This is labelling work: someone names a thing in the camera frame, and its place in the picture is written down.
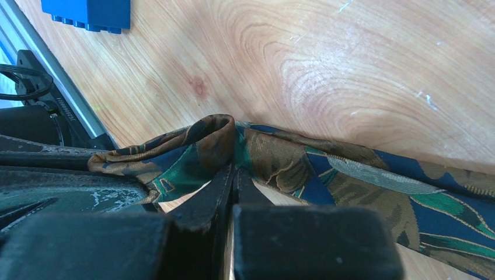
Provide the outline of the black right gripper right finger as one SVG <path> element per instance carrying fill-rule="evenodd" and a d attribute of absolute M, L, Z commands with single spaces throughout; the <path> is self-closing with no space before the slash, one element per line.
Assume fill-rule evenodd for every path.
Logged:
<path fill-rule="evenodd" d="M 236 279 L 403 279 L 391 232 L 358 206 L 276 206 L 244 170 L 233 180 Z"/>

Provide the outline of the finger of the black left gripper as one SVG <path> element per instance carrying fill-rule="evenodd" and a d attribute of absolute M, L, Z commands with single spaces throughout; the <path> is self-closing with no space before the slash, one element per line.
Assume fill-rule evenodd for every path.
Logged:
<path fill-rule="evenodd" d="M 45 213 L 157 212 L 131 177 L 89 172 L 94 149 L 1 136 L 1 236 Z"/>

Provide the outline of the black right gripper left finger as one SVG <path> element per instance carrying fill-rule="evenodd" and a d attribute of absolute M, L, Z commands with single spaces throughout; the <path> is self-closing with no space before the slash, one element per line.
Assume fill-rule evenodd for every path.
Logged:
<path fill-rule="evenodd" d="M 2 279 L 223 279 L 232 166 L 168 213 L 33 215 L 1 248 Z"/>

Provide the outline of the dark patterned necktie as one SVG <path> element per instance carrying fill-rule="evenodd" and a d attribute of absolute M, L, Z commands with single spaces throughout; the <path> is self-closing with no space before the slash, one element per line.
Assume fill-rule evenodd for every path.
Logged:
<path fill-rule="evenodd" d="M 400 245 L 494 278 L 494 172 L 479 173 L 353 143 L 308 138 L 228 114 L 208 115 L 141 145 L 88 160 L 92 172 L 146 185 L 145 202 L 194 192 L 225 165 L 312 205 L 380 211 Z"/>

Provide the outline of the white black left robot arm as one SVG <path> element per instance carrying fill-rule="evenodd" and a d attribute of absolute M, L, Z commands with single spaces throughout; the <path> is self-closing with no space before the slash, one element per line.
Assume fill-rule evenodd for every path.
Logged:
<path fill-rule="evenodd" d="M 2 239 L 35 214 L 156 212 L 141 204 L 138 181 L 88 171 L 88 159 L 113 143 L 86 132 L 31 51 L 20 50 L 9 73 L 20 96 L 50 92 L 1 110 Z"/>

